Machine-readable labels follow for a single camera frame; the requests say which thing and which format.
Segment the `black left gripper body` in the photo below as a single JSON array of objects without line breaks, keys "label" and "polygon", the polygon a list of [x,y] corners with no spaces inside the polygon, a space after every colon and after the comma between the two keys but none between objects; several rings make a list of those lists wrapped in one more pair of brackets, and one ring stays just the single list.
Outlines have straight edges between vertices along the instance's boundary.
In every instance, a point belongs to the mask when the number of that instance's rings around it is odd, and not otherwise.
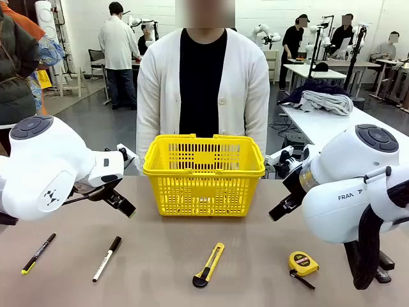
[{"label": "black left gripper body", "polygon": [[122,181],[121,178],[104,183],[100,187],[82,194],[78,198],[72,199],[72,202],[89,200],[89,201],[104,201],[109,205],[120,205],[124,202],[125,197],[115,190],[116,186]]}]

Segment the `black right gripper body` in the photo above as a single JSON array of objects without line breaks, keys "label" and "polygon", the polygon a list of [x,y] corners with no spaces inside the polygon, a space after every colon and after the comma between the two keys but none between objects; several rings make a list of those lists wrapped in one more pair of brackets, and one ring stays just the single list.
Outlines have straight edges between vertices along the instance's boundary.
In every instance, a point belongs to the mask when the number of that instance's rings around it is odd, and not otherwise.
[{"label": "black right gripper body", "polygon": [[284,186],[289,191],[289,196],[284,202],[289,207],[299,207],[309,190],[319,185],[310,166],[298,166],[283,180]]}]

